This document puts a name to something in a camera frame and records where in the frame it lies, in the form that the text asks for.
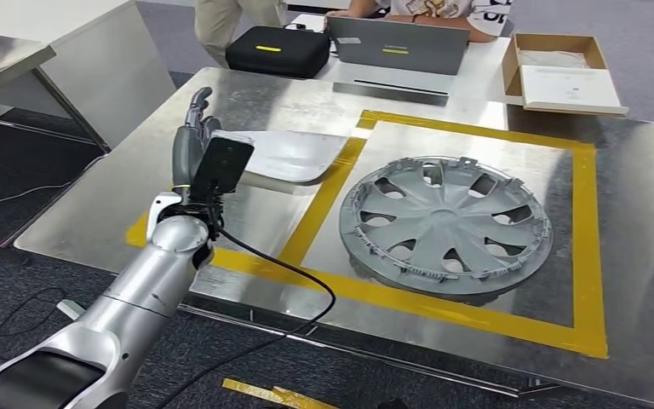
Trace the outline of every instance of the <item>stainless steel table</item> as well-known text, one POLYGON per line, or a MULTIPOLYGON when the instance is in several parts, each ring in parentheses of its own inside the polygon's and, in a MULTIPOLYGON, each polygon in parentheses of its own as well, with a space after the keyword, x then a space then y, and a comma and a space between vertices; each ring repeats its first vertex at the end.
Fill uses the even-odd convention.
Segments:
POLYGON ((42 130, 23 124, 12 124, 0 120, 0 125, 37 132, 40 134, 55 136, 69 141, 82 143, 93 143, 99 146, 104 152, 110 148, 101 139, 101 136, 83 118, 81 113, 69 102, 69 100, 54 86, 51 79, 39 68, 44 62, 54 58, 56 53, 47 44, 41 44, 31 40, 0 36, 0 89, 17 78, 32 75, 36 81, 46 90, 59 106, 77 123, 77 125, 89 136, 90 140, 67 135, 52 130, 42 130))
MULTIPOLYGON (((247 175, 226 202, 233 234, 334 286, 341 297, 323 324, 654 403, 652 123, 203 69, 15 245, 119 272, 138 251, 127 236, 139 234, 152 198, 169 187, 175 129, 206 85, 215 89, 209 113, 229 130, 351 138, 321 182, 247 175), (521 178, 554 225, 546 264, 498 297, 457 301, 356 274, 337 235, 340 203, 367 172, 413 155, 467 156, 521 178)), ((200 271, 193 293, 302 318, 324 306, 325 294, 219 246, 222 267, 200 271)))

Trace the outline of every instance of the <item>black wire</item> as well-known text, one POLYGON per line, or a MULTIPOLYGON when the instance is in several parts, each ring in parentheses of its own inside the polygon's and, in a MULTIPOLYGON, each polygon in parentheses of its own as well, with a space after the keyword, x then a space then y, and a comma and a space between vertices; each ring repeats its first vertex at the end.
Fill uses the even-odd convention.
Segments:
POLYGON ((306 32, 310 32, 310 31, 311 31, 311 30, 308 30, 308 29, 307 29, 307 26, 305 26, 304 24, 300 24, 300 23, 289 23, 289 24, 285 24, 284 26, 282 26, 282 28, 287 28, 287 27, 289 27, 289 26, 294 26, 294 27, 296 27, 297 30, 303 30, 303 31, 306 31, 306 32))
MULTIPOLYGON (((48 287, 48 288, 44 288, 44 289, 40 290, 39 292, 34 293, 30 297, 28 297, 26 300, 21 302, 21 304, 19 304, 18 307, 13 309, 8 315, 6 315, 6 318, 4 318, 1 321, 1 323, 0 323, 0 338, 15 337, 17 335, 26 334, 27 332, 31 332, 31 331, 36 330, 39 326, 43 325, 47 320, 49 320, 49 318, 51 318, 51 315, 53 315, 54 312, 56 311, 56 306, 55 305, 54 305, 54 308, 51 310, 51 312, 49 312, 48 315, 46 315, 44 318, 39 320, 36 324, 34 324, 34 325, 24 329, 24 330, 20 330, 20 331, 16 331, 16 332, 8 332, 8 331, 3 332, 4 327, 6 326, 6 324, 8 324, 8 322, 12 318, 14 318, 14 316, 17 315, 29 302, 31 302, 31 301, 49 302, 49 301, 43 300, 42 298, 39 298, 39 296, 41 296, 43 293, 48 292, 48 291, 58 291, 59 294, 60 294, 58 296, 58 298, 60 300, 66 298, 66 291, 64 289, 60 288, 60 287, 48 287)), ((10 360, 10 359, 11 358, 6 357, 6 356, 4 356, 4 355, 2 355, 0 353, 0 360, 10 360)))
MULTIPOLYGON (((209 219, 213 220, 213 221, 219 220, 217 217, 215 217, 215 214, 214 214, 214 212, 212 210, 209 211, 209 219)), ((288 270, 293 271, 293 272, 301 275, 302 277, 305 277, 305 278, 310 279, 311 281, 314 281, 315 283, 317 283, 319 286, 324 288, 324 290, 327 291, 330 294, 330 304, 327 305, 327 307, 325 309, 323 309, 321 313, 315 315, 314 318, 312 318, 311 320, 307 321, 306 323, 296 327, 294 330, 286 332, 284 335, 281 335, 280 337, 274 338, 271 341, 267 341, 267 342, 264 342, 264 343, 259 343, 259 344, 255 345, 252 348, 249 348, 249 349, 246 349, 246 350, 240 352, 239 354, 233 355, 230 358, 225 358, 224 360, 220 360, 220 361, 216 362, 212 366, 208 366, 208 367, 204 368, 202 371, 200 371, 199 373, 197 373, 196 375, 191 377, 188 381, 184 382, 179 388, 177 388, 169 396, 164 398, 164 400, 162 400, 161 403, 159 403, 159 405, 157 406, 156 409, 164 409, 169 403, 172 402, 172 400, 174 400, 177 396, 179 396, 179 394, 184 392, 187 388, 189 388, 190 386, 192 386, 196 382, 198 382, 199 379, 203 378, 208 373, 210 373, 213 370, 219 368, 220 366, 224 366, 224 365, 232 362, 233 360, 241 358, 241 357, 243 357, 243 356, 245 356, 247 354, 251 354, 251 353, 255 352, 258 349, 268 347, 269 345, 272 345, 273 343, 275 343, 277 341, 285 339, 289 335, 293 335, 296 332, 299 332, 299 331, 307 328, 310 325, 314 325, 314 323, 316 323, 319 319, 321 319, 322 317, 327 315, 327 313, 329 313, 329 311, 332 309, 332 307, 335 306, 335 303, 337 301, 337 295, 335 295, 335 292, 332 291, 332 289, 328 285, 326 285, 321 279, 318 279, 317 277, 311 275, 310 273, 308 273, 308 272, 306 272, 306 271, 304 271, 304 270, 302 270, 300 268, 291 266, 291 265, 287 264, 286 262, 283 262, 283 261, 281 261, 281 260, 279 260, 277 258, 269 256, 268 254, 262 253, 261 251, 258 251, 254 247, 252 247, 250 245, 247 245, 242 240, 237 239, 236 237, 232 236, 218 222, 214 222, 214 226, 217 229, 217 231, 219 231, 219 233, 221 235, 223 235, 224 237, 226 237, 227 239, 232 241, 235 245, 238 245, 239 247, 242 247, 243 249, 249 251, 250 253, 253 253, 253 254, 261 257, 261 258, 264 258, 265 260, 268 260, 269 262, 273 262, 274 264, 277 264, 280 267, 287 268, 288 270)))

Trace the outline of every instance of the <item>yellow tape square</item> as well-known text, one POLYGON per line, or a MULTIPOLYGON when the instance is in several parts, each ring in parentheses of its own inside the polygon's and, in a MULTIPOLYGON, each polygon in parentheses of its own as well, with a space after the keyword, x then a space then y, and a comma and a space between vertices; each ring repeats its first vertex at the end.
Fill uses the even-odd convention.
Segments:
MULTIPOLYGON (((595 147, 592 144, 569 141, 543 135, 509 130, 494 130, 479 126, 456 124, 388 112, 363 111, 357 130, 372 130, 378 122, 388 122, 432 130, 443 130, 556 147, 572 152, 573 214, 572 214, 572 288, 573 327, 534 320, 519 315, 474 307, 460 302, 425 296, 385 285, 370 283, 340 274, 306 268, 341 297, 372 303, 384 308, 419 314, 431 319, 464 325, 482 331, 566 349, 594 358, 608 357, 605 338, 603 295, 600 272, 600 239, 598 230, 598 193, 595 179, 595 147)), ((337 195, 352 172, 362 152, 365 139, 353 137, 330 166, 324 182, 304 216, 279 254, 279 259, 301 265, 314 237, 337 195)), ((144 245, 143 216, 127 232, 127 243, 144 245)), ((258 257, 219 249, 213 265, 247 274, 259 275, 286 284, 318 289, 310 280, 291 273, 258 257)))

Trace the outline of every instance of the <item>person's hand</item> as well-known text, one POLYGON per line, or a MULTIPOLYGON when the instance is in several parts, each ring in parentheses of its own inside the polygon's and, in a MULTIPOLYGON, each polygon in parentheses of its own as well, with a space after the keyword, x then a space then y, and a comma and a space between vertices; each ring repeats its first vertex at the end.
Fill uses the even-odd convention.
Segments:
POLYGON ((353 17, 353 18, 362 17, 361 15, 358 15, 357 13, 350 10, 332 10, 325 15, 331 15, 334 17, 353 17))

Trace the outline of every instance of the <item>table leg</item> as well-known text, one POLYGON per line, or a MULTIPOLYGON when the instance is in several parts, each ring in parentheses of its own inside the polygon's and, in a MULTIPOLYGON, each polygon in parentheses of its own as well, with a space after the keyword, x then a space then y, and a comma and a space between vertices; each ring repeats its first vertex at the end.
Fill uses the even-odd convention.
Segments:
POLYGON ((64 140, 67 140, 67 141, 85 143, 85 144, 88 144, 88 145, 95 145, 95 143, 92 142, 92 141, 80 138, 78 136, 68 135, 68 134, 64 134, 64 133, 61 133, 61 132, 56 132, 55 130, 43 130, 41 128, 36 128, 34 126, 23 125, 23 124, 14 124, 12 122, 2 121, 2 120, 0 120, 0 126, 4 126, 6 128, 11 128, 11 129, 14 129, 14 130, 24 130, 26 132, 34 132, 36 134, 41 134, 41 135, 46 135, 46 136, 53 136, 54 138, 64 139, 64 140))
POLYGON ((46 72, 44 72, 41 68, 35 68, 32 70, 34 76, 38 80, 39 83, 51 94, 51 96, 56 100, 56 102, 59 103, 59 105, 64 108, 64 111, 69 114, 70 117, 74 120, 74 122, 77 123, 77 125, 84 131, 86 132, 86 135, 91 138, 94 143, 96 143, 96 146, 100 147, 104 153, 109 153, 112 151, 112 149, 109 147, 109 145, 106 144, 106 142, 101 138, 99 135, 99 132, 97 132, 93 126, 86 120, 86 118, 83 117, 83 115, 78 111, 78 109, 71 104, 68 98, 61 93, 61 91, 56 87, 53 81, 51 81, 51 78, 46 75, 46 72))
POLYGON ((519 397, 520 398, 526 398, 526 397, 537 397, 538 395, 547 395, 550 392, 556 392, 560 389, 563 389, 564 387, 562 385, 558 385, 557 383, 545 383, 541 381, 540 379, 531 377, 528 380, 528 386, 526 388, 520 389, 519 390, 519 397))
POLYGON ((0 246, 0 257, 20 266, 28 265, 31 261, 31 258, 27 254, 20 253, 16 250, 5 249, 2 246, 0 246))

